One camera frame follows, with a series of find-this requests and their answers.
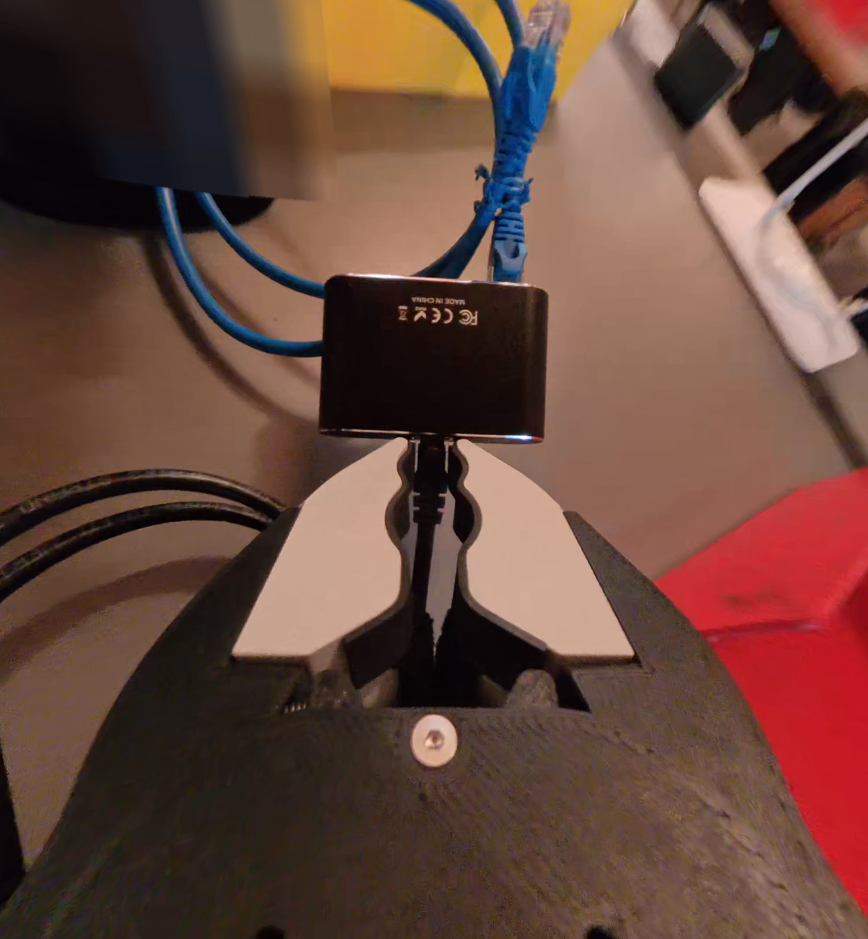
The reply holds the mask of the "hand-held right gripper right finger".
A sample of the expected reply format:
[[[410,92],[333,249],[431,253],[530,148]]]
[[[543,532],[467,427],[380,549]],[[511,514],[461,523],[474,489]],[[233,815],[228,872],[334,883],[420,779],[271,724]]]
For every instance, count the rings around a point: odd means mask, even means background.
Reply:
[[[458,570],[472,609],[559,658],[633,658],[561,506],[474,442],[459,440],[455,453],[473,512]]]

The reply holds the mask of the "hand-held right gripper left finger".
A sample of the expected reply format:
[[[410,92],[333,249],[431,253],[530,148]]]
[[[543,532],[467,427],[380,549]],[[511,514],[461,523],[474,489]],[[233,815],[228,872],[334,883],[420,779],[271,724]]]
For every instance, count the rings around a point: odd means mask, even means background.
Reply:
[[[334,658],[392,609],[403,585],[388,520],[410,452],[394,439],[336,473],[302,504],[236,640],[235,658]]]

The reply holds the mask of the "black ethernet switch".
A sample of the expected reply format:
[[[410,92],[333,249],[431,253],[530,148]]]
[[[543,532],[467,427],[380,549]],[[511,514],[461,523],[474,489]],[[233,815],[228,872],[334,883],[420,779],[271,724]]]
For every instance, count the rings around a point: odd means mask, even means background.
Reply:
[[[324,288],[323,435],[545,439],[545,290],[355,274]]]

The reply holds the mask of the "red plastic bin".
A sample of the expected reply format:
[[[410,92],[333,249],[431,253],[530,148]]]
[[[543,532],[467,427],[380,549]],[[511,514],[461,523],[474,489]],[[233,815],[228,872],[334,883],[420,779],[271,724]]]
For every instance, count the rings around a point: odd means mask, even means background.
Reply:
[[[657,584],[733,675],[868,918],[868,468],[796,490]]]

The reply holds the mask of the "yellow plastic bin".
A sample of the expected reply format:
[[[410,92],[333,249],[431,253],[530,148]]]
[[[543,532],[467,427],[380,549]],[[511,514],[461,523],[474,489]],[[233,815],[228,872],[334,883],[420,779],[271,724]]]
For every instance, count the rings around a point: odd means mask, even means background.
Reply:
[[[553,100],[618,28],[631,1],[570,1]],[[480,100],[479,67],[453,31],[412,2],[322,1],[328,81],[333,91],[408,93]]]

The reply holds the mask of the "white power strip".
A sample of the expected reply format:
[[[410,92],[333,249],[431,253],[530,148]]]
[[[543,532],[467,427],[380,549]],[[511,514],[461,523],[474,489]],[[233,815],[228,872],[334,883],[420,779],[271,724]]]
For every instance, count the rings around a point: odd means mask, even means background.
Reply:
[[[859,335],[769,186],[707,178],[699,199],[786,354],[806,374],[854,357]]]

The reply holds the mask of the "black power adapter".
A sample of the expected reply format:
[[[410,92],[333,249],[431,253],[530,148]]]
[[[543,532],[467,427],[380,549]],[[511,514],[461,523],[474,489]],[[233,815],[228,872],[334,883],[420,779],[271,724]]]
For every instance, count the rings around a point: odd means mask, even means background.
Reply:
[[[751,58],[727,26],[712,20],[707,9],[703,14],[682,29],[653,77],[655,91],[683,133],[744,77]]]

